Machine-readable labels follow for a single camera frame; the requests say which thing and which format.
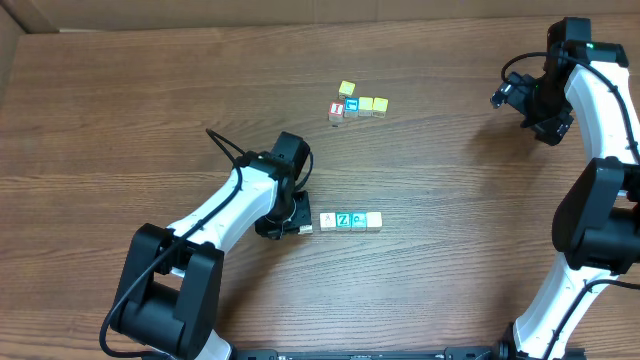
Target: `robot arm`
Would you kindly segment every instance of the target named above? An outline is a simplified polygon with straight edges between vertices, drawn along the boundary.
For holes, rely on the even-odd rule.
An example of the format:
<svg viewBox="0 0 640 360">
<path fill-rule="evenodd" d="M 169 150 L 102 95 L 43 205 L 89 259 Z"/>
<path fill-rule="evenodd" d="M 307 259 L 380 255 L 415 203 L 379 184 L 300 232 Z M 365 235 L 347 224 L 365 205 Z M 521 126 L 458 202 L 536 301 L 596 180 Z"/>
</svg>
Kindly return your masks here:
<svg viewBox="0 0 640 360">
<path fill-rule="evenodd" d="M 562 59 L 588 63 L 617 87 L 635 137 L 640 136 L 640 125 L 629 95 L 624 50 L 592 43 L 588 19 L 565 18 L 549 29 L 547 52 L 556 57 L 547 57 L 541 78 L 511 73 L 491 102 L 496 108 L 503 103 L 513 106 L 525 115 L 521 126 L 532 128 L 538 140 L 552 146 L 571 126 L 569 113 L 575 109 L 588 166 L 556 211 L 552 235 L 560 253 L 533 303 L 509 331 L 508 359 L 563 358 L 572 331 L 607 285 L 587 293 L 555 334 L 582 288 L 595 280 L 617 279 L 640 258 L 637 217 L 630 210 L 613 208 L 618 194 L 628 193 L 633 202 L 639 199 L 638 166 L 620 104 L 592 71 Z"/>
<path fill-rule="evenodd" d="M 224 255 L 252 224 L 258 234 L 272 239 L 309 232 L 309 197 L 295 187 L 309 153 L 302 138 L 283 132 L 271 152 L 247 152 L 238 158 L 240 191 L 206 223 L 201 219 L 228 201 L 236 188 L 235 170 L 222 188 L 184 219 L 166 229 L 143 225 L 131 241 L 114 304 L 165 249 L 194 227 L 199 229 L 154 269 L 182 277 L 180 291 L 154 282 L 151 273 L 116 309 L 112 329 L 173 358 L 229 359 L 231 345 L 213 330 Z"/>
</svg>

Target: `cable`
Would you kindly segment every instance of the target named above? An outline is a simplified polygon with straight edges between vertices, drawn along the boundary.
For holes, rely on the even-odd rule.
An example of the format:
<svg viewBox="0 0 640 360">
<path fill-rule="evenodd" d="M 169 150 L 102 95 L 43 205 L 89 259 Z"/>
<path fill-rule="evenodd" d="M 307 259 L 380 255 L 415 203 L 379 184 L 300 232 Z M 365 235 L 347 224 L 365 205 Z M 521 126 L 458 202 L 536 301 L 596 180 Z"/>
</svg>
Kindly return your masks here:
<svg viewBox="0 0 640 360">
<path fill-rule="evenodd" d="M 589 65 L 589 63 L 585 61 L 576 59 L 571 56 L 552 54 L 548 52 L 526 53 L 526 54 L 516 56 L 513 59 L 507 61 L 507 63 L 504 64 L 504 66 L 502 67 L 502 70 L 500 71 L 500 77 L 502 78 L 502 81 L 505 82 L 506 84 L 513 85 L 513 86 L 525 85 L 522 83 L 514 83 L 510 81 L 509 79 L 507 79 L 506 73 L 507 73 L 507 69 L 509 69 L 509 67 L 514 63 L 520 60 L 532 58 L 532 57 L 547 57 L 547 58 L 552 57 L 556 59 L 566 60 L 584 67 L 585 69 L 589 70 L 593 75 L 595 75 L 598 79 L 600 79 L 600 81 L 602 81 L 609 88 L 609 91 L 613 93 L 613 96 L 618 101 L 618 105 L 620 106 L 620 112 L 622 113 L 622 121 L 624 122 L 624 128 L 627 133 L 627 140 L 629 141 L 629 150 L 631 150 L 631 154 L 633 155 L 633 158 L 636 161 L 636 164 L 640 164 L 640 152 L 638 152 L 638 142 L 633 137 L 633 130 L 631 129 L 631 118 L 629 117 L 629 110 L 627 109 L 627 105 L 622 99 L 622 95 L 620 95 L 620 92 L 618 91 L 618 87 L 616 85 L 613 85 L 613 83 L 611 83 L 611 81 L 607 79 L 606 76 L 604 76 L 600 71 L 596 70 L 593 66 Z"/>
<path fill-rule="evenodd" d="M 229 158 L 229 160 L 231 160 L 231 163 L 233 164 L 233 168 L 238 173 L 238 182 L 236 183 L 236 186 L 233 188 L 233 191 L 231 191 L 231 194 L 229 194 L 229 196 L 227 196 L 218 206 L 216 206 L 215 209 L 211 210 L 211 212 L 209 212 L 206 216 L 204 216 L 202 219 L 198 220 L 198 222 L 193 227 L 191 227 L 189 230 L 187 230 L 187 232 L 185 232 L 176 241 L 174 241 L 173 244 L 171 244 L 171 246 L 169 246 L 165 251 L 163 251 L 151 263 L 151 265 L 149 265 L 149 267 L 145 271 L 143 271 L 142 274 L 131 284 L 131 286 L 129 286 L 127 291 L 125 291 L 124 294 L 122 294 L 122 296 L 120 297 L 118 302 L 111 308 L 111 310 L 109 311 L 107 316 L 104 318 L 104 321 L 102 322 L 102 327 L 100 328 L 100 336 L 99 336 L 100 348 L 102 349 L 102 351 L 104 351 L 105 354 L 107 354 L 107 355 L 109 355 L 111 357 L 121 358 L 122 359 L 122 358 L 135 358 L 135 357 L 143 357 L 143 356 L 163 356 L 163 355 L 165 355 L 164 353 L 161 353 L 161 352 L 158 352 L 158 351 L 154 351 L 154 350 L 145 350 L 145 351 L 115 351 L 115 350 L 112 350 L 107 345 L 107 330 L 109 329 L 109 324 L 111 324 L 111 320 L 113 319 L 113 316 L 115 315 L 115 313 L 128 300 L 128 297 L 129 297 L 129 295 L 131 295 L 133 290 L 135 290 L 136 287 L 138 287 L 140 285 L 140 283 L 142 283 L 144 280 L 146 280 L 147 277 L 155 270 L 155 268 L 158 267 L 158 265 L 160 265 L 169 255 L 171 255 L 180 246 L 182 246 L 184 244 L 184 242 L 187 241 L 187 239 L 191 235 L 193 235 L 198 230 L 200 230 L 202 228 L 202 226 L 204 226 L 204 224 L 209 222 L 209 220 L 211 220 L 214 216 L 216 216 L 216 214 L 219 213 L 220 210 L 222 210 L 225 206 L 227 206 L 242 188 L 242 171 L 240 170 L 240 165 L 238 164 L 236 159 L 233 157 L 233 155 L 231 155 L 229 150 L 227 150 L 227 148 L 224 147 L 224 145 L 222 145 L 222 143 L 220 141 L 218 141 L 217 138 L 220 138 L 222 141 L 226 142 L 231 147 L 233 147 L 234 149 L 238 150 L 238 152 L 240 152 L 242 154 L 244 154 L 244 152 L 239 147 L 237 147 L 235 144 L 233 144 L 231 141 L 224 139 L 222 136 L 220 136 L 219 134 L 217 134 L 213 130 L 207 129 L 206 131 L 207 131 L 207 134 L 209 135 L 209 137 L 211 137 L 211 139 L 213 140 L 213 142 L 215 142 L 216 145 L 218 145 L 218 147 L 220 147 L 222 152 L 224 152 L 224 154 Z"/>
<path fill-rule="evenodd" d="M 311 175 L 311 170 L 313 170 L 313 153 L 309 151 L 309 171 L 307 171 L 307 175 L 304 176 L 302 181 L 300 181 L 300 183 L 293 188 L 293 191 L 302 190 L 302 187 L 304 186 L 304 184 L 306 184 L 307 180 L 309 180 L 309 176 Z"/>
<path fill-rule="evenodd" d="M 576 310 L 576 308 L 578 308 L 578 305 L 580 305 L 580 301 L 582 301 L 582 298 L 584 298 L 587 292 L 591 291 L 591 289 L 594 286 L 602 285 L 602 284 L 619 286 L 619 287 L 622 287 L 625 289 L 631 289 L 631 290 L 640 290 L 640 284 L 631 284 L 623 281 L 609 280 L 609 279 L 594 280 L 588 283 L 587 285 L 585 285 L 584 288 L 582 288 L 582 290 L 578 294 L 578 296 L 576 296 L 575 300 L 573 300 L 573 303 L 571 304 L 571 307 L 569 308 L 569 310 L 567 310 L 567 312 L 564 314 L 564 317 L 560 321 L 560 324 L 558 325 L 558 328 L 556 329 L 556 331 L 553 332 L 553 336 L 551 337 L 551 341 L 549 342 L 549 346 L 547 347 L 547 350 L 545 350 L 544 352 L 544 356 L 542 357 L 542 360 L 549 360 L 551 351 L 553 350 L 553 347 L 555 346 L 556 342 L 560 338 L 562 329 L 564 329 L 565 325 L 567 325 L 567 322 L 571 318 L 571 315 L 573 315 L 573 312 Z"/>
</svg>

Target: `wooden cube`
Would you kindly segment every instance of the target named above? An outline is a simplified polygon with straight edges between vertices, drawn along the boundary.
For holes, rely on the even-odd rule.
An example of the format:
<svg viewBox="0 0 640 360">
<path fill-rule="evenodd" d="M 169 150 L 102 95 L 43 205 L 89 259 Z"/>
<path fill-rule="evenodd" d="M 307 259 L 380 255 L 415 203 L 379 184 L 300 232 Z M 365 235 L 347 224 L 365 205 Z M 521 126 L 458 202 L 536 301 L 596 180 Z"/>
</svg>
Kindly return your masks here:
<svg viewBox="0 0 640 360">
<path fill-rule="evenodd" d="M 351 213 L 351 231 L 367 230 L 367 213 Z"/>
<path fill-rule="evenodd" d="M 320 231 L 336 230 L 336 213 L 320 214 Z"/>
<path fill-rule="evenodd" d="M 332 102 L 329 108 L 329 121 L 341 123 L 344 121 L 344 105 L 338 102 Z"/>
<path fill-rule="evenodd" d="M 356 84 L 343 81 L 342 84 L 340 84 L 340 89 L 338 90 L 338 99 L 344 100 L 345 98 L 353 95 L 353 91 L 355 89 Z"/>
<path fill-rule="evenodd" d="M 367 213 L 367 231 L 380 231 L 380 230 L 382 230 L 382 213 L 368 212 Z"/>
<path fill-rule="evenodd" d="M 385 98 L 375 98 L 373 100 L 373 116 L 379 117 L 379 118 L 383 118 L 387 116 L 388 106 L 389 106 L 389 100 Z"/>
<path fill-rule="evenodd" d="M 344 99 L 344 117 L 358 117 L 358 99 Z"/>
<path fill-rule="evenodd" d="M 336 230 L 351 231 L 351 214 L 336 213 Z"/>
<path fill-rule="evenodd" d="M 358 116 L 371 116 L 373 114 L 373 98 L 361 96 L 358 100 Z"/>
</svg>

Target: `wooden table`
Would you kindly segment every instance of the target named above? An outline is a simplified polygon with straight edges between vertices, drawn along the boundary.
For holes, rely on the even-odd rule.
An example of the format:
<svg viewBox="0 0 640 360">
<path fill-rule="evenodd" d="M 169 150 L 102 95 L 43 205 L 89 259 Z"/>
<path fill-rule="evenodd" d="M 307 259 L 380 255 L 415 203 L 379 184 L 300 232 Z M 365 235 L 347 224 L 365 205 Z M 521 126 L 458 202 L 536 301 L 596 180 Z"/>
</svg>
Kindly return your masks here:
<svg viewBox="0 0 640 360">
<path fill-rule="evenodd" d="M 488 102 L 502 65 L 544 50 L 557 20 L 22 37 L 0 119 L 0 357 L 105 357 L 98 328 L 134 231 L 185 216 L 230 173 L 205 127 L 254 150 L 282 130 L 303 136 L 314 221 L 367 210 L 385 224 L 315 223 L 276 242 L 247 232 L 225 260 L 224 338 L 300 351 L 491 345 L 547 274 L 554 211 L 584 168 L 577 122 L 551 148 Z M 594 39 L 624 44 L 632 74 L 639 31 L 640 16 L 593 18 Z M 389 98 L 387 118 L 331 128 L 343 79 Z M 625 279 L 639 282 L 640 267 Z M 636 358 L 638 296 L 607 289 L 571 342 L 592 359 Z"/>
</svg>

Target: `black cable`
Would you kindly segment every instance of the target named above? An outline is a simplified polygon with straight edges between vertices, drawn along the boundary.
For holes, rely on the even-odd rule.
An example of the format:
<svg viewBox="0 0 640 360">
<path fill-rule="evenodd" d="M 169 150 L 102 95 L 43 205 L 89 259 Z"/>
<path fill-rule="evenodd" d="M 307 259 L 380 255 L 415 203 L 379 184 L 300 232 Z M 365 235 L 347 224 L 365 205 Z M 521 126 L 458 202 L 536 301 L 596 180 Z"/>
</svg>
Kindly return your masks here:
<svg viewBox="0 0 640 360">
<path fill-rule="evenodd" d="M 502 81 L 512 86 L 523 86 L 524 84 L 522 83 L 514 83 L 509 79 L 507 79 L 507 76 L 506 76 L 507 69 L 509 69 L 511 65 L 513 65 L 514 63 L 520 60 L 523 60 L 526 58 L 532 58 L 532 57 L 552 57 L 556 59 L 566 60 L 584 67 L 585 69 L 589 70 L 593 75 L 595 75 L 598 79 L 600 79 L 600 81 L 602 81 L 609 88 L 609 91 L 613 93 L 613 96 L 618 101 L 618 105 L 620 106 L 620 112 L 622 113 L 622 121 L 624 122 L 624 127 L 627 133 L 629 150 L 631 150 L 631 154 L 633 155 L 633 158 L 636 161 L 636 164 L 640 164 L 640 152 L 638 152 L 638 142 L 633 137 L 633 130 L 631 129 L 631 118 L 629 117 L 629 110 L 627 109 L 627 105 L 622 99 L 622 95 L 620 95 L 620 92 L 618 91 L 618 87 L 616 85 L 613 85 L 613 83 L 611 83 L 611 81 L 607 79 L 606 76 L 604 76 L 600 71 L 596 70 L 593 66 L 591 66 L 589 63 L 585 61 L 576 59 L 571 56 L 552 54 L 548 52 L 526 53 L 526 54 L 516 56 L 513 59 L 507 61 L 507 63 L 502 67 L 502 70 L 500 72 L 500 77 L 502 78 Z"/>
<path fill-rule="evenodd" d="M 623 281 L 609 280 L 609 279 L 594 280 L 588 283 L 587 285 L 585 285 L 584 288 L 582 288 L 582 290 L 578 294 L 578 296 L 576 296 L 575 300 L 573 300 L 573 303 L 571 304 L 571 307 L 569 308 L 569 310 L 567 310 L 567 312 L 564 314 L 564 317 L 560 321 L 558 328 L 553 332 L 553 337 L 551 337 L 551 341 L 549 342 L 549 346 L 547 347 L 547 350 L 545 350 L 544 352 L 544 356 L 542 357 L 542 360 L 549 360 L 551 351 L 553 350 L 553 347 L 555 346 L 556 342 L 560 338 L 562 329 L 564 329 L 565 325 L 567 325 L 567 322 L 571 318 L 571 315 L 573 315 L 573 312 L 578 308 L 578 305 L 580 305 L 580 301 L 582 301 L 582 298 L 584 298 L 587 292 L 590 292 L 594 286 L 602 285 L 602 284 L 619 286 L 619 287 L 622 287 L 625 289 L 631 289 L 631 290 L 640 290 L 640 284 L 631 284 Z"/>
<path fill-rule="evenodd" d="M 129 295 L 131 295 L 133 290 L 135 290 L 135 288 L 138 287 L 138 285 L 140 285 L 140 283 L 142 283 L 144 280 L 146 280 L 147 277 L 155 270 L 155 268 L 158 267 L 158 265 L 160 265 L 169 255 L 171 255 L 180 246 L 182 246 L 184 244 L 184 242 L 187 241 L 187 239 L 191 235 L 193 235 L 194 233 L 199 231 L 202 228 L 202 226 L 204 226 L 204 224 L 209 222 L 209 220 L 211 220 L 214 216 L 216 216 L 216 214 L 218 212 L 220 212 L 220 210 L 222 210 L 225 206 L 227 206 L 242 188 L 242 171 L 240 170 L 240 165 L 238 164 L 236 159 L 233 157 L 233 155 L 231 155 L 229 150 L 227 150 L 227 148 L 224 147 L 224 145 L 222 145 L 222 143 L 220 141 L 218 141 L 217 138 L 220 138 L 222 141 L 228 143 L 234 149 L 238 150 L 238 152 L 241 152 L 242 154 L 244 154 L 244 152 L 242 150 L 240 150 L 240 148 L 237 147 L 235 144 L 233 144 L 229 140 L 224 139 L 222 136 L 220 136 L 219 134 L 217 134 L 213 130 L 207 129 L 206 131 L 207 131 L 207 134 L 209 135 L 209 137 L 211 137 L 211 139 L 213 140 L 213 142 L 215 142 L 216 145 L 218 145 L 218 147 L 220 147 L 222 152 L 224 152 L 224 154 L 229 158 L 229 160 L 231 160 L 231 163 L 233 164 L 233 168 L 238 173 L 238 182 L 236 183 L 236 186 L 233 188 L 233 191 L 231 191 L 231 194 L 229 194 L 229 196 L 227 196 L 218 206 L 216 206 L 215 209 L 211 210 L 211 212 L 209 212 L 206 216 L 204 216 L 202 219 L 198 220 L 198 222 L 193 227 L 191 227 L 189 230 L 187 230 L 187 232 L 185 232 L 176 241 L 174 241 L 173 244 L 171 244 L 171 246 L 169 246 L 165 251 L 163 251 L 151 263 L 151 265 L 149 265 L 149 267 L 144 272 L 142 272 L 142 274 L 131 284 L 131 286 L 129 286 L 127 291 L 125 291 L 124 294 L 122 294 L 122 296 L 120 297 L 118 302 L 111 308 L 111 310 L 109 311 L 107 316 L 104 318 L 104 321 L 102 322 L 102 327 L 100 328 L 100 336 L 99 336 L 100 348 L 102 348 L 102 351 L 104 351 L 105 354 L 107 354 L 107 355 L 109 355 L 111 357 L 121 358 L 122 359 L 122 358 L 135 358 L 135 357 L 143 357 L 143 356 L 163 356 L 163 355 L 165 355 L 165 354 L 160 353 L 160 352 L 155 351 L 155 350 L 145 350 L 145 351 L 115 351 L 115 350 L 112 350 L 107 345 L 107 330 L 109 329 L 109 324 L 111 323 L 111 320 L 113 319 L 113 316 L 118 311 L 118 309 L 120 309 L 124 305 L 124 303 L 128 300 L 128 297 L 129 297 Z"/>
<path fill-rule="evenodd" d="M 302 181 L 300 181 L 300 183 L 293 188 L 293 191 L 302 190 L 302 187 L 304 186 L 304 184 L 306 184 L 307 180 L 309 180 L 309 176 L 311 175 L 312 170 L 313 170 L 313 153 L 309 151 L 309 171 L 307 171 L 307 175 L 304 176 Z"/>
</svg>

